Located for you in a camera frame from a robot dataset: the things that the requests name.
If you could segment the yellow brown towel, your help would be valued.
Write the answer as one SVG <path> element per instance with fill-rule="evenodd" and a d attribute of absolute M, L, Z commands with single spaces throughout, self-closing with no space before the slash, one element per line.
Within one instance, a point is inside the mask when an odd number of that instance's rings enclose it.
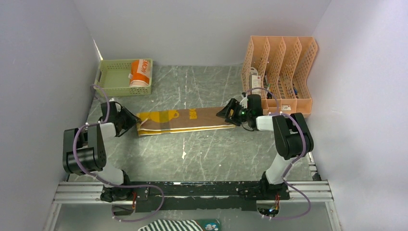
<path fill-rule="evenodd" d="M 139 136 L 183 133 L 202 130 L 234 128 L 235 125 L 217 117 L 221 107 L 173 109 L 138 113 L 141 123 L 137 125 Z"/>

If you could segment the orange white patterned towel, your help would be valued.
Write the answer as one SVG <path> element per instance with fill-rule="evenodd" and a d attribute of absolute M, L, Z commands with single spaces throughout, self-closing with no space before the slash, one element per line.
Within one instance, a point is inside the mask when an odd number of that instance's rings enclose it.
<path fill-rule="evenodd" d="M 148 59 L 138 59 L 131 63 L 129 73 L 130 87 L 147 87 L 151 83 L 151 62 Z"/>

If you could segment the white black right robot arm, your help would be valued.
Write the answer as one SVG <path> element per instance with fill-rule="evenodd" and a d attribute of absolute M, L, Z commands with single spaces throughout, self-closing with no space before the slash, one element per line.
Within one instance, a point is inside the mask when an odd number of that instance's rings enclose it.
<path fill-rule="evenodd" d="M 277 154 L 263 173 L 258 185 L 238 190 L 247 200 L 288 200 L 286 175 L 294 163 L 313 150 L 314 142 L 302 113 L 264 115 L 261 96 L 251 94 L 241 102 L 232 98 L 216 114 L 225 122 L 241 126 L 247 123 L 251 131 L 272 131 Z"/>

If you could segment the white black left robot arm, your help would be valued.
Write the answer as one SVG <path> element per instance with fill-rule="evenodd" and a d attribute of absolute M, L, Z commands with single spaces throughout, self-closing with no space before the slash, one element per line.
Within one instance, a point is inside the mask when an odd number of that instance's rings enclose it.
<path fill-rule="evenodd" d="M 105 141 L 120 137 L 141 119 L 111 99 L 101 104 L 99 124 L 63 132 L 63 168 L 68 174 L 92 175 L 103 179 L 100 199 L 105 202 L 135 199 L 137 194 L 127 173 L 108 162 Z"/>

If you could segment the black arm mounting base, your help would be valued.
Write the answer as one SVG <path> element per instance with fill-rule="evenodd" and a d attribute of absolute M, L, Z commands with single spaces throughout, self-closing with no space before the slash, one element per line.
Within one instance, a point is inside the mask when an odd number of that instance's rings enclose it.
<path fill-rule="evenodd" d="M 127 188 L 103 187 L 100 200 L 127 201 L 137 212 L 159 210 L 241 209 L 256 211 L 257 201 L 288 200 L 285 183 L 259 181 L 130 181 Z"/>

